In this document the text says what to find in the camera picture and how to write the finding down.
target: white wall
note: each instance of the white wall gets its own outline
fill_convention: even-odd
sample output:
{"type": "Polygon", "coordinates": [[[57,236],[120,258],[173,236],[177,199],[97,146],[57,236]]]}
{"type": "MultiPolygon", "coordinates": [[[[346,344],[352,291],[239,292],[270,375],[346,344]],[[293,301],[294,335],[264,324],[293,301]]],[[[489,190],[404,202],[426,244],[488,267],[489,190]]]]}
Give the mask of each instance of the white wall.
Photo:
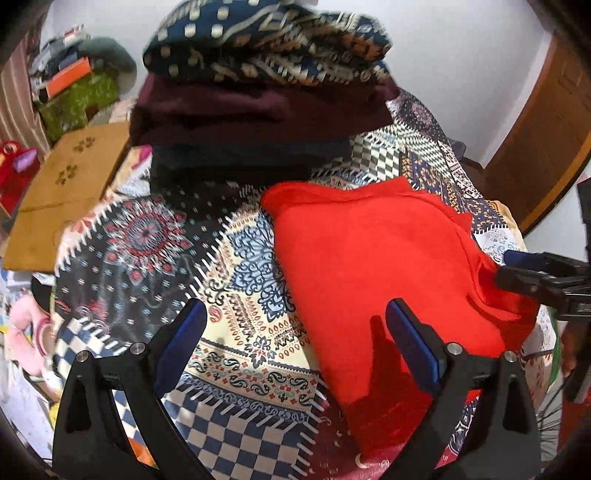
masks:
{"type": "MultiPolygon", "coordinates": [[[[591,177],[588,164],[578,181],[591,177]]],[[[587,260],[585,228],[576,184],[554,209],[525,237],[530,252],[552,252],[577,260],[587,260]]]]}
{"type": "MultiPolygon", "coordinates": [[[[158,23],[178,0],[55,0],[44,39],[84,23],[110,36],[138,63],[158,23]]],[[[446,134],[485,165],[535,84],[550,36],[527,0],[319,0],[318,8],[380,19],[392,37],[396,81],[435,114],[446,134]]]]}

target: pink stuffed toy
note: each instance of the pink stuffed toy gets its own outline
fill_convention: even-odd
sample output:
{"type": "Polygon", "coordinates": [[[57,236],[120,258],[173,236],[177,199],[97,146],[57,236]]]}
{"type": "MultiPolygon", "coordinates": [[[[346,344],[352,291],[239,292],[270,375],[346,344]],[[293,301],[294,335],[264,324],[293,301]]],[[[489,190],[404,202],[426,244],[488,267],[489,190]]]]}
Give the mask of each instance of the pink stuffed toy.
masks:
{"type": "Polygon", "coordinates": [[[43,360],[53,348],[49,316],[41,310],[33,295],[25,295],[12,306],[10,319],[15,328],[6,333],[6,346],[25,372],[34,377],[40,376],[43,360]],[[32,345],[23,333],[31,324],[32,345]]]}

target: bedspread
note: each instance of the bedspread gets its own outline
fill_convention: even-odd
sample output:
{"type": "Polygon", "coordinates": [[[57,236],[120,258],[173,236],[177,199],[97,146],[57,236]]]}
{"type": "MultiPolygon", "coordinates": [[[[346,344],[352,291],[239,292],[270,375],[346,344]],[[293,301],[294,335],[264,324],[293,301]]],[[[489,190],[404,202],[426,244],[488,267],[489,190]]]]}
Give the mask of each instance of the bedspread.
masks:
{"type": "MultiPolygon", "coordinates": [[[[354,189],[404,175],[413,188],[470,212],[475,241],[501,263],[517,244],[432,114],[405,91],[388,107],[391,126],[352,138],[352,158],[334,159],[310,181],[354,189]]],[[[402,446],[383,458],[361,458],[275,261],[272,225],[258,204],[261,189],[197,183],[146,194],[149,162],[129,158],[104,201],[64,233],[52,312],[62,383],[78,351],[117,355],[132,342],[149,341],[197,297],[208,308],[208,325],[163,402],[212,474],[220,480],[377,478],[402,446]]],[[[367,256],[371,261],[370,250],[367,256]]],[[[555,341],[542,307],[521,352],[537,406],[555,341]]],[[[127,435],[141,442],[125,396],[119,392],[115,400],[127,435]]],[[[466,406],[442,463],[461,448],[476,403],[466,406]]]]}

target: stack of folded clothes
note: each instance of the stack of folded clothes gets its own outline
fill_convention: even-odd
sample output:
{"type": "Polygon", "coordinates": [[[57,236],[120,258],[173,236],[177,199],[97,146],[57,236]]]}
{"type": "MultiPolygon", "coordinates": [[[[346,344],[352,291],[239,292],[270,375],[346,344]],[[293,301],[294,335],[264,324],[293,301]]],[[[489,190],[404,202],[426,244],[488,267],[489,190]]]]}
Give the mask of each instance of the stack of folded clothes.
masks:
{"type": "Polygon", "coordinates": [[[144,53],[131,140],[170,170],[348,157],[350,135],[392,123],[390,46],[364,15],[293,0],[186,2],[144,53]]]}

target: red cloth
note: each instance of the red cloth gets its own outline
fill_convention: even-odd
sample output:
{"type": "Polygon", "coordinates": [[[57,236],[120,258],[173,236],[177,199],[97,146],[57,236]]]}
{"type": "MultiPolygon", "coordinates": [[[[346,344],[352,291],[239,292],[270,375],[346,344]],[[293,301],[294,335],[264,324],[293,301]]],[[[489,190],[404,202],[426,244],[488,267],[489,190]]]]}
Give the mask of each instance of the red cloth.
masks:
{"type": "Polygon", "coordinates": [[[261,205],[275,219],[275,254],[320,370],[364,455],[406,441],[431,401],[386,330],[391,299],[477,355],[519,350],[535,324],[537,303],[494,286],[498,266],[470,237],[470,214],[404,178],[351,191],[280,183],[261,205]]]}

